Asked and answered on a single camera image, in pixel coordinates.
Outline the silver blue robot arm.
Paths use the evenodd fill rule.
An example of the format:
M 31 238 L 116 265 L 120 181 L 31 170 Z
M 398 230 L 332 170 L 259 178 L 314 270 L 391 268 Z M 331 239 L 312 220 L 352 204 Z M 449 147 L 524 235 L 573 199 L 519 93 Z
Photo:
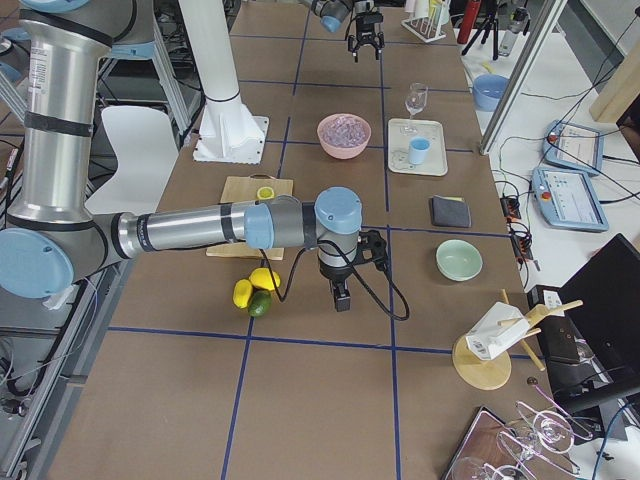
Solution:
M 196 210 L 95 215 L 85 205 L 100 60 L 115 46 L 154 47 L 149 1 L 26 1 L 19 20 L 31 39 L 22 189 L 1 232 L 1 284 L 42 298 L 144 252 L 243 242 L 254 249 L 318 253 L 345 310 L 345 281 L 361 253 L 362 205 L 345 187 L 302 202 L 282 195 Z
M 359 61 L 359 50 L 364 46 L 371 46 L 375 59 L 380 59 L 385 46 L 381 30 L 384 17 L 374 1 L 309 0 L 301 4 L 318 17 L 330 33 L 337 32 L 347 21 L 344 40 L 355 62 Z

